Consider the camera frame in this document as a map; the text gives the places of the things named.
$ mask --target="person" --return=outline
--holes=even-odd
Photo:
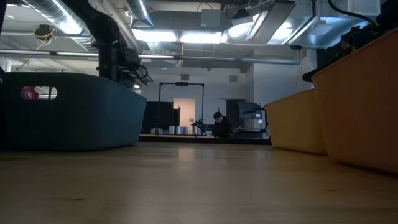
[[[220,112],[214,114],[214,126],[213,135],[219,138],[229,138],[232,133],[232,125],[226,116],[223,116]]]

